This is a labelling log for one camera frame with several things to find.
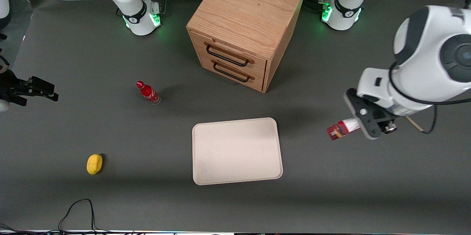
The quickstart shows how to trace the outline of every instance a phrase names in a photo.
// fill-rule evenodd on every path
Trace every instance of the wooden drawer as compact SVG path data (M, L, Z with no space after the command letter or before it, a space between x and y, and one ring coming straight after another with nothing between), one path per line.
M226 47L215 39L189 32L201 65L221 76L262 91L266 60Z
M244 84L245 86L256 89L257 91L262 91L263 89L264 71L260 72L261 76L259 74L243 72L232 65L218 59L211 58L210 56L202 56L201 65L209 71L215 72L240 84Z
M203 0L187 24L200 63L265 93L293 35L302 1Z

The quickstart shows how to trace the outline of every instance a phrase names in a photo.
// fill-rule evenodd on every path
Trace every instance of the yellow sponge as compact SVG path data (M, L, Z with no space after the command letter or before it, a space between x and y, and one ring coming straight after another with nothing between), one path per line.
M99 172L103 165L103 157L100 154L93 154L87 161L87 172L91 175Z

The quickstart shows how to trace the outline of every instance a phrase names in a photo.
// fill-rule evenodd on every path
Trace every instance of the bottle cap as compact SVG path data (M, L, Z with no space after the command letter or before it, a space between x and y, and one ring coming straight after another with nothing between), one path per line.
M136 86L137 86L139 89L142 89L142 88L144 88L145 84L144 84L143 82L141 82L141 81L138 81L138 82L136 82Z

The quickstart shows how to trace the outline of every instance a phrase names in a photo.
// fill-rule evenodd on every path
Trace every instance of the gray table surface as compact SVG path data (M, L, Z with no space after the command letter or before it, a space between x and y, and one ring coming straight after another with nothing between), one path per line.
M204 70L185 25L201 0L169 0L163 26L138 37L111 1L36 2L14 70L56 85L57 103L30 98L0 115L0 221L51 229L75 200L93 200L99 228L227 232L471 233L469 105L439 109L436 131L404 119L376 141L332 142L350 117L342 95L366 67L387 68L399 24L427 4L463 0L366 0L346 32L303 7L269 92ZM153 85L148 104L135 87ZM278 180L198 186L197 123L272 117L284 174ZM431 111L416 115L428 126ZM105 153L90 176L89 155ZM78 204L64 222L88 229Z

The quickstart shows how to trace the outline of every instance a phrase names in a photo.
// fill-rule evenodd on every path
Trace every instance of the green led light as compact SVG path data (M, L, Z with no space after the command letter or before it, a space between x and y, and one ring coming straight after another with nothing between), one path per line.
M150 19L152 19L153 25L155 27L160 25L160 15L158 14L149 14Z
M322 20L324 22L327 22L329 20L329 17L330 17L330 14L332 13L332 7L328 7L327 9L325 9L322 13Z
M123 20L124 20L124 22L126 23L126 27L128 27L128 28L129 28L128 21L126 21L126 18L124 17L124 15L123 15Z
M361 8L358 10L357 17L355 18L355 22L358 21L358 16L360 16Z

